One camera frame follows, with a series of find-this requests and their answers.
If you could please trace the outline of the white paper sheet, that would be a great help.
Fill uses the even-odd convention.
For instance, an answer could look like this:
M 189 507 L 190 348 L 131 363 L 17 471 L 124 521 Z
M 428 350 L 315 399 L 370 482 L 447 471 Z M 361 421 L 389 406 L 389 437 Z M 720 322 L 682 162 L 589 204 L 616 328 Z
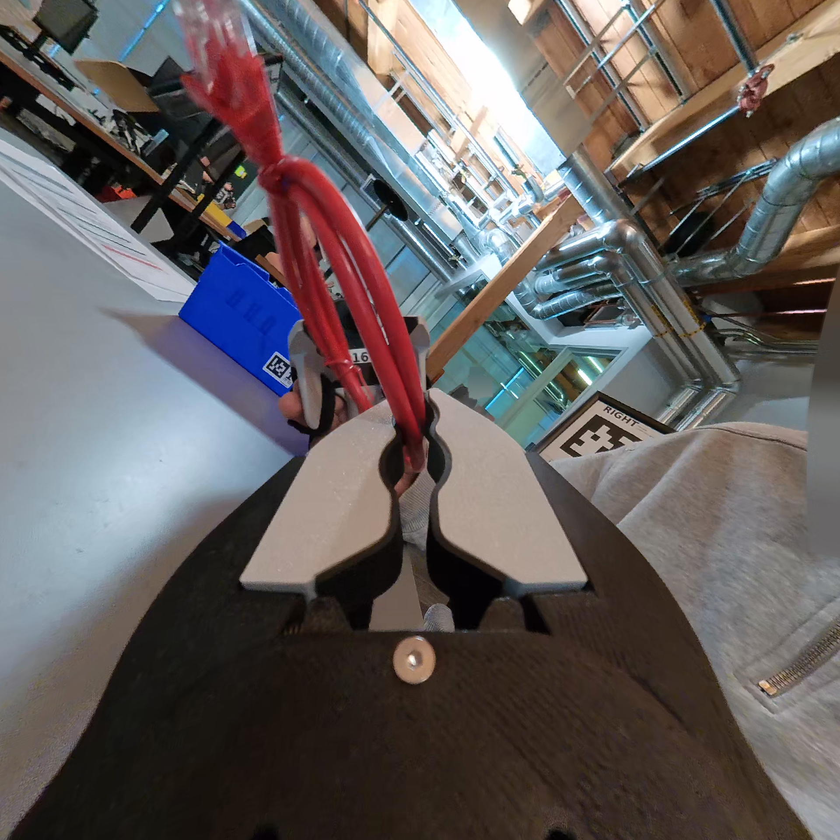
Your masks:
M 183 303 L 193 282 L 137 239 L 53 164 L 1 140 L 2 183 L 158 301 Z

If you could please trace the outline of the framed marker sign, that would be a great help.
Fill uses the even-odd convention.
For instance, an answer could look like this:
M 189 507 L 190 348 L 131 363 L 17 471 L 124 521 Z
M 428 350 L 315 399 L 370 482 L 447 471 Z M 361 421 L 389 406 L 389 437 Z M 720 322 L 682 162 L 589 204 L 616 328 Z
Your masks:
M 547 461 L 580 458 L 613 452 L 674 432 L 671 426 L 609 395 L 595 392 L 578 407 L 564 413 L 528 451 Z

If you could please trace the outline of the black pole lamp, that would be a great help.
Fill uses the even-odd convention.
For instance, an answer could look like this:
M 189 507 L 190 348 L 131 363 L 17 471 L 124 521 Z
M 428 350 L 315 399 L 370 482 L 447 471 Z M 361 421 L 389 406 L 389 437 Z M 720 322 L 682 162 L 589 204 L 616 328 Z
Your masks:
M 399 222 L 408 220 L 408 210 L 402 198 L 382 179 L 376 178 L 371 185 L 373 195 L 377 198 L 380 206 L 375 212 L 374 216 L 365 226 L 365 230 L 370 232 L 378 221 L 383 216 L 389 216 Z

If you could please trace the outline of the person's grey hoodie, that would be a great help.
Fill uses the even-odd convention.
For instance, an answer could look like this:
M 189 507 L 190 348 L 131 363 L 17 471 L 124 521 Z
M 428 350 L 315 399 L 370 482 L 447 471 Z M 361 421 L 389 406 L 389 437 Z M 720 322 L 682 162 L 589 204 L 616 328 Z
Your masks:
M 807 433 L 720 423 L 551 465 L 686 613 L 738 724 L 814 838 L 839 838 L 839 564 L 810 550 Z

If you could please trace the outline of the person's right forearm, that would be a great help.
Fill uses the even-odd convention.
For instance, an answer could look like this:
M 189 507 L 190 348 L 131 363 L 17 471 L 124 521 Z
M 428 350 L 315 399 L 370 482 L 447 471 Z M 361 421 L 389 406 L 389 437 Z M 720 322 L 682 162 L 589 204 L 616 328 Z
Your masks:
M 427 569 L 429 504 L 435 483 L 427 470 L 416 475 L 399 499 L 403 535 L 403 557 L 415 585 L 423 629 L 454 632 L 455 620 L 448 597 L 432 582 Z

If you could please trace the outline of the blue plastic bin with tag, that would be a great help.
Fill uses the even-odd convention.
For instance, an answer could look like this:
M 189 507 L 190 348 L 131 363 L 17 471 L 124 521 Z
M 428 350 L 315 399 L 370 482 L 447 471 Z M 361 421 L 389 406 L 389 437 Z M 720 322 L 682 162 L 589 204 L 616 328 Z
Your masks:
M 271 391 L 289 392 L 288 340 L 301 314 L 288 290 L 257 264 L 220 245 L 179 314 Z

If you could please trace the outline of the long wooden workbench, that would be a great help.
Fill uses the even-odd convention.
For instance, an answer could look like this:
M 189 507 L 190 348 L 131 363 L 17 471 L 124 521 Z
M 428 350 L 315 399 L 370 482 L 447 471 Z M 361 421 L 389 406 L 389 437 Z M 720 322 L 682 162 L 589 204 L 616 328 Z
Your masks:
M 51 83 L 31 62 L 4 49 L 1 61 L 2 111 L 10 119 L 28 112 L 72 142 L 73 150 L 66 154 L 61 170 L 90 194 L 99 196 L 105 186 L 131 187 L 138 195 L 150 196 L 146 204 L 150 217 L 160 208 L 179 207 L 178 219 L 186 227 L 175 231 L 170 245 L 192 236 L 197 228 L 213 231 L 215 238 L 227 242 L 240 240 L 209 213 L 199 214 L 199 202 L 187 196 L 172 178 L 165 179 L 125 148 L 88 111 L 65 98 L 65 90 Z

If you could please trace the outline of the black monitor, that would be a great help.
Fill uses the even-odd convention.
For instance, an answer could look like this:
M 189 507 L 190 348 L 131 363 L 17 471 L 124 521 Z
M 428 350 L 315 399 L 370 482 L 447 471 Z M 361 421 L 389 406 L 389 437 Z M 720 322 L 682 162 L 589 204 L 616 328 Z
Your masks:
M 39 32 L 72 56 L 97 23 L 92 1 L 43 1 L 33 18 Z

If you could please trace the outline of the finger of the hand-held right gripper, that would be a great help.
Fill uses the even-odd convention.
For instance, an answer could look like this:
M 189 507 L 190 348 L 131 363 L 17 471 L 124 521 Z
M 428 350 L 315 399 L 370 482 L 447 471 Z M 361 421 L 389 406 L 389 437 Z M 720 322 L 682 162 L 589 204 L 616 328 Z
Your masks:
M 315 432 L 321 425 L 324 360 L 302 319 L 289 332 L 288 349 L 290 362 L 297 371 L 304 422 Z
M 420 384 L 421 386 L 429 386 L 427 356 L 430 350 L 431 336 L 424 318 L 408 317 L 408 335 L 416 359 Z

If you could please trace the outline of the wooden post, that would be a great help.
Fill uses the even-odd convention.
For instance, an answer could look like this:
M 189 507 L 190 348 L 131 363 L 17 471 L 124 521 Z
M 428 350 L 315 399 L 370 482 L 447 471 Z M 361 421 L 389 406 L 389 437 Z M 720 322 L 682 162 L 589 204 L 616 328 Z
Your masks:
M 432 344 L 427 356 L 426 373 L 431 383 L 443 374 L 445 366 L 534 269 L 542 257 L 583 214 L 581 205 L 570 190 L 562 187 L 558 206 L 541 222 L 530 237 L 510 257 L 497 275 L 489 280 L 475 299 L 447 326 Z

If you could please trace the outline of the person's right hand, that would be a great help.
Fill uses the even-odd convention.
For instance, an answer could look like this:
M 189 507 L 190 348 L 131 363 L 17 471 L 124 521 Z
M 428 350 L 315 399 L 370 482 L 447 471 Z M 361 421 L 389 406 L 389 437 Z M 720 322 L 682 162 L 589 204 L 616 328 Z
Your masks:
M 291 391 L 280 397 L 278 404 L 280 413 L 286 418 L 287 423 L 301 434 L 306 434 L 308 436 L 310 446 L 315 445 L 328 434 L 335 431 L 338 427 L 346 424 L 350 419 L 349 408 L 343 399 L 343 395 L 336 392 L 333 395 L 331 425 L 328 430 L 323 431 L 320 435 L 315 434 L 313 427 L 306 424 L 303 404 L 297 383 Z

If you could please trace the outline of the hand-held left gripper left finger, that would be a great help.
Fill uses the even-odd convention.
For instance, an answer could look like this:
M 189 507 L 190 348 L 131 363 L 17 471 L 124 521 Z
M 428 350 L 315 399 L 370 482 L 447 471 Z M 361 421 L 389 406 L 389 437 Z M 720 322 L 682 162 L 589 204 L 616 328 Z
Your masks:
M 400 476 L 403 442 L 386 402 L 329 433 L 302 460 L 240 584 L 308 599 L 384 593 L 402 567 L 392 456 Z

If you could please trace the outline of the cardboard piece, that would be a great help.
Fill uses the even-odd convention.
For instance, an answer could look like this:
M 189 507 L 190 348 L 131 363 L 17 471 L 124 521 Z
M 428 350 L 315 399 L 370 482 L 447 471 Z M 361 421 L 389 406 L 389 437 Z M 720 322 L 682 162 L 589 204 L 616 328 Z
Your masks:
M 76 68 L 103 91 L 117 109 L 130 113 L 160 113 L 147 88 L 130 68 L 113 60 L 74 59 Z

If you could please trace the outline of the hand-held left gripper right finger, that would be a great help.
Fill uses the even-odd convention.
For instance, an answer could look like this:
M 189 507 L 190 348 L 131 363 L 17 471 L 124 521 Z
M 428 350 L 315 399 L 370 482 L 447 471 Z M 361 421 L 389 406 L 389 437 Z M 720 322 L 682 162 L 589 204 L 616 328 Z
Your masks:
M 441 548 L 515 596 L 582 589 L 588 577 L 525 450 L 454 397 L 427 397 L 428 559 Z

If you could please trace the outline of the silver ventilation ducts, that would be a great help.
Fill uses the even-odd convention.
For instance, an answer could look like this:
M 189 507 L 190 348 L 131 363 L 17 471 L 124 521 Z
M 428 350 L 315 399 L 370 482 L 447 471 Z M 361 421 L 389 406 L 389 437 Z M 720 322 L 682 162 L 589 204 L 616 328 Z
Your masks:
M 661 4 L 620 2 L 596 35 L 582 2 L 441 2 L 439 32 L 414 2 L 242 2 L 260 44 L 282 58 L 284 112 L 322 146 L 341 136 L 348 173 L 365 165 L 397 192 L 421 228 L 409 233 L 401 223 L 406 241 L 454 288 L 467 282 L 456 270 L 473 270 L 487 254 L 502 268 L 568 188 L 583 214 L 500 306 L 510 303 L 526 329 L 546 338 L 538 323 L 597 295 L 624 299 L 665 356 L 666 383 L 678 384 L 658 419 L 682 429 L 733 401 L 741 378 L 679 282 L 711 291 L 716 281 L 770 268 L 796 240 L 806 201 L 838 175 L 838 120 L 782 153 L 730 248 L 663 257 L 627 188 L 741 106 L 758 104 L 773 63 L 814 41 L 825 46 L 838 34 L 838 3 L 802 17 L 799 32 L 764 47 L 761 63 L 730 4 L 711 2 L 750 78 L 735 70 L 729 111 L 622 176 L 618 163 L 597 166 L 584 143 L 614 103 L 629 106 L 646 141 L 711 105 L 715 90 L 689 97 L 664 34 L 648 21 Z M 484 273 L 487 283 L 497 275 Z

